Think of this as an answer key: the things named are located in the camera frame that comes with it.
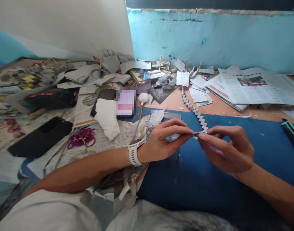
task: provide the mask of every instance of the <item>hand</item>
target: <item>hand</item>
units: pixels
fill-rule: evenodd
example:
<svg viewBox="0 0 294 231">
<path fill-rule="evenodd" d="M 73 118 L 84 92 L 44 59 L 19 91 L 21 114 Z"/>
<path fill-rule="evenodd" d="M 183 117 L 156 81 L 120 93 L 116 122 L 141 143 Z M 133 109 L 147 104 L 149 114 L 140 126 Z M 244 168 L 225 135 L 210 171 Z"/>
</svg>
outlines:
<svg viewBox="0 0 294 231">
<path fill-rule="evenodd" d="M 176 118 L 156 125 L 147 143 L 138 148 L 137 157 L 141 163 L 158 161 L 171 156 L 181 145 L 193 137 L 193 131 L 186 123 Z M 165 140 L 168 136 L 180 134 L 173 142 Z"/>
<path fill-rule="evenodd" d="M 215 126 L 207 133 L 200 133 L 198 140 L 201 148 L 215 166 L 233 176 L 251 169 L 254 164 L 255 150 L 241 126 Z M 222 140 L 225 136 L 231 138 L 230 143 Z"/>
</svg>

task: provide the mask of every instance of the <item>watch strap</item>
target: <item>watch strap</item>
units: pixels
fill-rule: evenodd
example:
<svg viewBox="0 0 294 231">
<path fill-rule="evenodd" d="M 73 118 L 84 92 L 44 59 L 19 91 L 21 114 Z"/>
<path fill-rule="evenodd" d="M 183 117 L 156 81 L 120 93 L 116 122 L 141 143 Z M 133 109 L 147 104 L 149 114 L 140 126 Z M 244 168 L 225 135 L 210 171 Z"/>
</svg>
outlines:
<svg viewBox="0 0 294 231">
<path fill-rule="evenodd" d="M 140 147 L 144 142 L 145 142 L 145 140 L 143 139 L 139 143 L 132 144 L 132 145 L 128 146 L 129 159 L 130 159 L 131 164 L 134 165 L 135 167 L 142 165 L 142 163 L 139 162 L 138 157 L 137 157 L 137 148 Z"/>
</svg>

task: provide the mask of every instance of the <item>right hand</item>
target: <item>right hand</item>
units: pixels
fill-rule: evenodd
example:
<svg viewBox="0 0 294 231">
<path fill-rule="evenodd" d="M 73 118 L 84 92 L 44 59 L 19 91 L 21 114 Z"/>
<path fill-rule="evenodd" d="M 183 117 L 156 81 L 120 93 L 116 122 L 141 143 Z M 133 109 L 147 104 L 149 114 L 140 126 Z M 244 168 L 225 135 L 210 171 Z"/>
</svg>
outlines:
<svg viewBox="0 0 294 231">
<path fill-rule="evenodd" d="M 225 136 L 231 138 L 230 143 L 222 140 Z M 232 176 L 250 170 L 254 164 L 255 150 L 241 126 L 215 126 L 207 134 L 200 133 L 198 140 L 211 162 Z"/>
</svg>

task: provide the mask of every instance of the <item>wooden desk surface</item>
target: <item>wooden desk surface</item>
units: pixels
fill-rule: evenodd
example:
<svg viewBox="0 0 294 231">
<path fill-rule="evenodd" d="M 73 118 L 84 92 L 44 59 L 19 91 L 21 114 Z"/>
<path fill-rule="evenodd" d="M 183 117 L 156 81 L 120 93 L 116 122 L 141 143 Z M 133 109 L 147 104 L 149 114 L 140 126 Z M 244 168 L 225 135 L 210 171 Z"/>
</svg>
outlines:
<svg viewBox="0 0 294 231">
<path fill-rule="evenodd" d="M 188 100 L 191 102 L 191 104 L 195 107 L 196 103 L 193 102 L 192 96 L 189 92 L 188 87 L 184 87 L 184 93 Z M 267 110 L 260 108 L 257 109 L 256 106 L 252 106 L 249 108 L 246 108 L 243 112 L 238 112 L 231 106 L 229 106 L 227 103 L 222 101 L 220 98 L 215 96 L 212 92 L 210 92 L 210 97 L 213 99 L 212 104 L 208 104 L 201 107 L 196 107 L 196 109 L 199 110 L 199 112 L 203 114 L 210 114 L 213 113 L 219 114 L 221 116 L 225 116 L 223 112 L 226 113 L 227 116 L 236 116 L 234 112 L 236 112 L 238 115 L 248 116 L 250 115 L 250 112 L 252 112 L 252 119 L 260 119 L 260 120 L 268 120 L 268 121 L 276 121 L 276 122 L 282 122 L 282 118 L 287 119 L 289 122 L 294 124 L 294 119 L 290 117 L 289 115 L 285 114 L 280 110 L 280 106 L 277 105 L 271 105 Z M 169 110 L 175 110 L 175 111 L 189 111 L 190 110 L 185 106 L 185 104 L 182 101 L 181 96 L 181 86 L 178 87 L 173 93 L 171 93 L 161 104 L 158 104 L 158 102 L 154 101 L 151 106 L 152 108 L 159 108 L 159 109 L 169 109 Z"/>
</svg>

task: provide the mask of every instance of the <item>white watch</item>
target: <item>white watch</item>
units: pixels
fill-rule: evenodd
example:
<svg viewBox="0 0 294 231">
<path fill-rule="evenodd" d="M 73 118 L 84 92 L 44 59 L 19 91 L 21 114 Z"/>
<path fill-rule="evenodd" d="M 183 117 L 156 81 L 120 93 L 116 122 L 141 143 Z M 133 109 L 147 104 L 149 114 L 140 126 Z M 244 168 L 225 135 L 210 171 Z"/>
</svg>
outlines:
<svg viewBox="0 0 294 231">
<path fill-rule="evenodd" d="M 145 139 L 138 139 L 132 141 L 128 146 L 130 162 L 134 166 L 142 165 L 142 163 L 140 163 L 137 158 L 137 148 L 140 147 L 144 142 Z"/>
</svg>

